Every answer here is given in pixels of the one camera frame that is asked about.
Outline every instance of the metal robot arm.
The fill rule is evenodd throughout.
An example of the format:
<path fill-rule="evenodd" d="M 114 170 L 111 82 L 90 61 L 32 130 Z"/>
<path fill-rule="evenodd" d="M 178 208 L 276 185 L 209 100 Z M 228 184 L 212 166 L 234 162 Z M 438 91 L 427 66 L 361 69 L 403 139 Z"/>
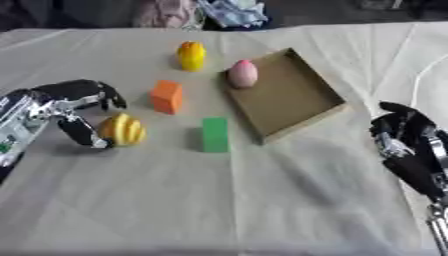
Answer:
<path fill-rule="evenodd" d="M 93 80 L 75 80 L 20 89 L 0 97 L 0 182 L 22 158 L 26 148 L 53 119 L 80 145 L 112 148 L 110 138 L 100 138 L 94 128 L 76 113 L 109 103 L 126 108 L 126 101 L 111 86 Z"/>
<path fill-rule="evenodd" d="M 441 255 L 448 256 L 448 135 L 416 109 L 381 102 L 391 113 L 370 129 L 383 164 L 430 200 L 427 224 Z"/>

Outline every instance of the white tablecloth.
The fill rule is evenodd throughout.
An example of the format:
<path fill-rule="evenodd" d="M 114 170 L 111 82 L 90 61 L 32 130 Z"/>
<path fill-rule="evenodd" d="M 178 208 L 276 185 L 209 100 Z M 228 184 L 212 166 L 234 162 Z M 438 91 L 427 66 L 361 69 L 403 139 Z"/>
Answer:
<path fill-rule="evenodd" d="M 187 40 L 208 50 L 201 72 L 180 71 L 173 60 Z M 239 59 L 287 47 L 349 106 L 259 146 L 216 75 Z M 148 126 L 149 139 L 94 154 L 55 126 L 46 130 L 0 188 L 0 251 L 436 255 L 424 223 L 426 199 L 381 165 L 368 128 L 381 113 L 379 99 L 408 104 L 415 76 L 447 52 L 448 23 L 4 33 L 2 93 L 102 80 L 128 100 L 127 112 Z M 417 105 L 446 128 L 447 68 L 442 63 L 422 80 Z M 145 94 L 159 79 L 183 84 L 179 114 L 147 105 Z M 83 115 L 97 123 L 107 114 Z M 208 116 L 229 119 L 230 153 L 198 150 Z"/>

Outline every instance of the brown tray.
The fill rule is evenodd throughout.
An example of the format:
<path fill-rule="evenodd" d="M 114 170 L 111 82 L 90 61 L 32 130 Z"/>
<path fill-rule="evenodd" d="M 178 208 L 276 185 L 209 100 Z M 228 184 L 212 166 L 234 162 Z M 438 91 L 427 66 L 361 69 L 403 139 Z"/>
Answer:
<path fill-rule="evenodd" d="M 253 88 L 225 90 L 255 129 L 262 143 L 339 110 L 344 100 L 291 48 L 253 60 Z"/>

